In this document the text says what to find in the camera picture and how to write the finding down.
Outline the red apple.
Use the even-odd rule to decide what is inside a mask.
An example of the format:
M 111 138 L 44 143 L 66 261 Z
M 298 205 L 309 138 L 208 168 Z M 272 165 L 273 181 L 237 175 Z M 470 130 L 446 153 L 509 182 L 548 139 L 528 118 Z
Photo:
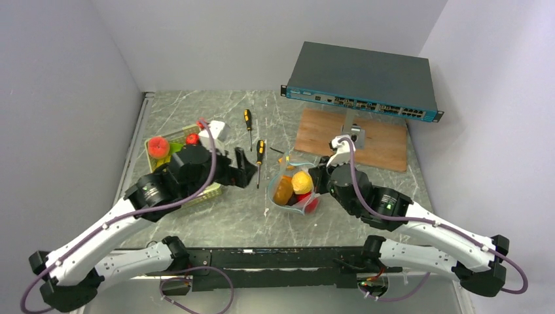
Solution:
M 199 145 L 200 137 L 197 133 L 190 133 L 185 137 L 185 145 Z

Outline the orange mango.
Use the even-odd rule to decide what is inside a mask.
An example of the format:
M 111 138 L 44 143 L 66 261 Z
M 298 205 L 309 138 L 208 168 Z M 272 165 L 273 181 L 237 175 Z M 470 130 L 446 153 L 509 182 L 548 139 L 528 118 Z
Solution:
M 274 192 L 273 201 L 276 205 L 287 205 L 293 195 L 292 177 L 281 176 Z

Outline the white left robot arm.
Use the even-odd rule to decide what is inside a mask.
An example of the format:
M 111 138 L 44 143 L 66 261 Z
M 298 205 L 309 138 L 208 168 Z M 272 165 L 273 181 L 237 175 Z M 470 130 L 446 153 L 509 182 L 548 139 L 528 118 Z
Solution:
M 113 284 L 139 273 L 183 273 L 190 255 L 176 236 L 134 253 L 113 256 L 128 237 L 192 201 L 207 186 L 245 188 L 257 171 L 242 148 L 235 159 L 202 145 L 186 145 L 170 162 L 144 175 L 89 229 L 54 251 L 37 251 L 29 264 L 41 282 L 49 309 L 67 313 L 93 300 Z

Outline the dark purple mangosteen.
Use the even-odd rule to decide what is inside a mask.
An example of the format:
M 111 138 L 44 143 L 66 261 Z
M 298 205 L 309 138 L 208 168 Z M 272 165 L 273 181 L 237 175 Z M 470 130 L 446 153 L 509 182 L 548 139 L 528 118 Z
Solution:
M 299 202 L 299 198 L 297 194 L 293 194 L 288 202 L 286 203 L 287 206 L 294 206 L 295 204 L 297 204 Z

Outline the yellow starfruit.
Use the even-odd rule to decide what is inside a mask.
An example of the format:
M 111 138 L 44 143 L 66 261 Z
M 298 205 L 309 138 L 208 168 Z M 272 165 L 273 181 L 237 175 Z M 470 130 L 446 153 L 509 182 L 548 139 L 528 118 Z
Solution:
M 169 156 L 167 158 L 157 160 L 154 169 L 158 169 L 159 167 L 162 167 L 164 164 L 167 164 L 169 161 L 170 161 Z

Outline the yellow lemon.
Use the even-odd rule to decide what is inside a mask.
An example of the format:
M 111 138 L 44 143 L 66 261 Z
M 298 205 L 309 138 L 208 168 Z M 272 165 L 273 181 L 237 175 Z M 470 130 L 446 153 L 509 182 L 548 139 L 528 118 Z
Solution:
M 291 179 L 293 192 L 298 195 L 307 194 L 312 191 L 313 182 L 309 173 L 306 171 L 296 172 Z

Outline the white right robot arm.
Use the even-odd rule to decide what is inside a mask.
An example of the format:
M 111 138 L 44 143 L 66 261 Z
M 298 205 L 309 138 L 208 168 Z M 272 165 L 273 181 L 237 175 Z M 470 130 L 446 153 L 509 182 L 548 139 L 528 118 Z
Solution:
M 394 189 L 374 186 L 350 164 L 319 165 L 308 173 L 316 192 L 330 194 L 351 216 L 375 229 L 425 242 L 424 246 L 407 245 L 370 235 L 360 255 L 364 269 L 419 268 L 457 281 L 480 296 L 494 297 L 503 291 L 507 238 L 485 237 L 457 227 Z

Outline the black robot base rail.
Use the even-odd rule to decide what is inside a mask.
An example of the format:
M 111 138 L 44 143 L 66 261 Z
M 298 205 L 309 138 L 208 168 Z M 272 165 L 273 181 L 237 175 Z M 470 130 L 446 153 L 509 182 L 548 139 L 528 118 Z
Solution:
M 356 288 L 365 277 L 402 272 L 381 266 L 360 246 L 188 248 L 189 258 L 158 271 L 186 275 L 194 292 L 227 288 L 315 287 Z

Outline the red pomegranate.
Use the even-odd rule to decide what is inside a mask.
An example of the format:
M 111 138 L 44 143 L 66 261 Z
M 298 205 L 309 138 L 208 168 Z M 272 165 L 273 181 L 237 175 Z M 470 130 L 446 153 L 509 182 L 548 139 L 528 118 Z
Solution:
M 310 203 L 308 203 L 305 208 L 304 208 L 304 212 L 308 215 L 313 213 L 317 206 L 319 205 L 319 198 L 314 198 L 310 201 Z

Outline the clear zip top bag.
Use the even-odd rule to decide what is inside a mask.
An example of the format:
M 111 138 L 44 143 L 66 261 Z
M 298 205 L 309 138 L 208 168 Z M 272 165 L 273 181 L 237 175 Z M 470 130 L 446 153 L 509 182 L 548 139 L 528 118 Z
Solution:
M 319 205 L 320 195 L 316 192 L 308 170 L 315 167 L 309 162 L 293 154 L 270 147 L 275 154 L 278 173 L 266 188 L 268 199 L 280 209 L 301 215 L 312 214 Z

